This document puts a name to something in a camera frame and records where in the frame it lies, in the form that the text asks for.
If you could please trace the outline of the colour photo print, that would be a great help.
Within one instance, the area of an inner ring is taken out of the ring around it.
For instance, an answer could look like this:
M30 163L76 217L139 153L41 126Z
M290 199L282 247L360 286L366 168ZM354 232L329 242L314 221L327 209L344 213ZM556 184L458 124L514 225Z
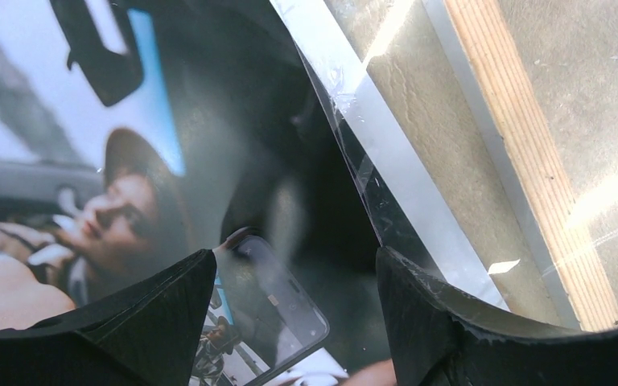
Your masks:
M0 1L0 329L202 249L185 385L401 385L376 237L266 1Z

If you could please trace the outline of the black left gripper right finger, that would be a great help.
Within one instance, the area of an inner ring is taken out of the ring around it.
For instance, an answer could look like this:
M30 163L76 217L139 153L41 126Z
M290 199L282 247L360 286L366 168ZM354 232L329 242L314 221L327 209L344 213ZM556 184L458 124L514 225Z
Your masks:
M401 385L618 385L618 328L583 332L502 310L377 251L377 286Z

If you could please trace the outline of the white wooden picture frame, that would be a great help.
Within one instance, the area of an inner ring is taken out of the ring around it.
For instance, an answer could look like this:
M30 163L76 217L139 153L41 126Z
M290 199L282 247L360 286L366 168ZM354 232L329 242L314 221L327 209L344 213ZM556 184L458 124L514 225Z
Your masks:
M496 1L427 1L442 49L565 326L618 326L618 302L545 115Z

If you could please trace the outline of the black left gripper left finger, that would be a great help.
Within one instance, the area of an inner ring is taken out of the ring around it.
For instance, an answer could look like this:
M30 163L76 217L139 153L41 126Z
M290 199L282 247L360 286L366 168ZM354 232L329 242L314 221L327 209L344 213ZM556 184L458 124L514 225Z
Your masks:
M99 301L0 329L0 385L185 385L216 276L202 249Z

